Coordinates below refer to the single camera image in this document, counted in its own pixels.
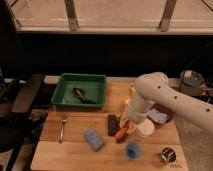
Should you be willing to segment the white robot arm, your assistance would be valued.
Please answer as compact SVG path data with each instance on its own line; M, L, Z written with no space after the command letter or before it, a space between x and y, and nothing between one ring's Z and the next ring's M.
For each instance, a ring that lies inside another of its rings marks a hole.
M174 90L168 82L162 72L139 76L134 82L135 91L124 108L124 120L135 125L143 123L155 102L213 135L213 105Z

